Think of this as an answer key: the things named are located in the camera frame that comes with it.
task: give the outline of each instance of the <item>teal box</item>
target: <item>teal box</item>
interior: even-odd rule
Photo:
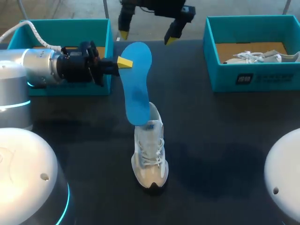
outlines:
[[[105,58],[113,56],[113,36],[108,19],[31,20],[42,39],[51,45],[77,47],[82,41],[94,41],[105,47]],[[8,49],[27,49],[41,46],[30,27],[20,27],[12,37]],[[104,87],[94,83],[67,83],[29,88],[31,96],[109,95],[111,75],[104,75]]]
[[[300,51],[300,24],[293,15],[207,17],[203,48],[213,91],[300,90],[298,62],[220,63],[216,44],[253,42],[282,42],[287,54],[295,54]]]

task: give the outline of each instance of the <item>shoelace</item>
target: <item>shoelace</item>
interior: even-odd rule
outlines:
[[[165,141],[163,140],[163,138],[161,138],[160,141],[161,141],[161,143],[159,145],[158,150],[156,151],[155,159],[154,158],[149,158],[147,150],[143,149],[142,146],[139,143],[139,145],[141,147],[141,153],[142,153],[142,163],[144,165],[158,165],[159,166],[159,164],[162,163],[163,159],[161,158],[161,151],[163,149]]]
[[[246,60],[248,63],[256,63],[256,62],[263,62],[263,58],[261,56],[258,55],[262,55],[261,52],[249,52],[249,51],[245,51],[242,53],[239,53],[237,55],[234,55],[240,59]]]

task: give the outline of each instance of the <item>robotic arm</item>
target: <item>robotic arm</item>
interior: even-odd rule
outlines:
[[[26,69],[28,84],[34,88],[60,84],[63,80],[94,82],[103,86],[103,75],[119,76],[122,65],[112,59],[100,59],[94,42],[82,42],[77,49],[61,52],[52,49],[1,50],[0,61],[12,61]]]
[[[119,31],[126,40],[130,28],[135,7],[145,7],[152,10],[151,13],[158,16],[174,18],[165,35],[165,45],[181,37],[182,30],[187,23],[192,22],[196,10],[195,7],[185,6],[186,0],[120,0],[122,4],[119,16]]]

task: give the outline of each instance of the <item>white cable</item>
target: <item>white cable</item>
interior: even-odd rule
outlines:
[[[16,29],[18,29],[19,27],[22,27],[24,25],[28,24],[30,26],[30,28],[32,29],[32,32],[34,34],[34,36],[36,36],[37,40],[39,41],[39,43],[41,43],[45,48],[50,48],[53,49],[55,51],[60,52],[61,51],[61,47],[60,46],[55,46],[55,45],[49,45],[48,43],[46,43],[41,36],[38,34],[37,29],[35,28],[35,26],[33,25],[32,22],[25,20],[19,24],[17,24],[16,26],[10,28],[8,31],[6,31],[1,37],[0,37],[0,43],[11,33],[13,33]]]

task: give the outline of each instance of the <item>black table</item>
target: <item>black table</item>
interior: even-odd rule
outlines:
[[[272,145],[300,127],[300,92],[216,94],[202,41],[146,43],[149,98],[164,123],[170,167],[161,196],[136,184],[134,127],[119,78],[107,97],[32,98],[33,131],[62,164],[78,224],[281,225],[263,167]],[[127,45],[117,42],[115,54]]]

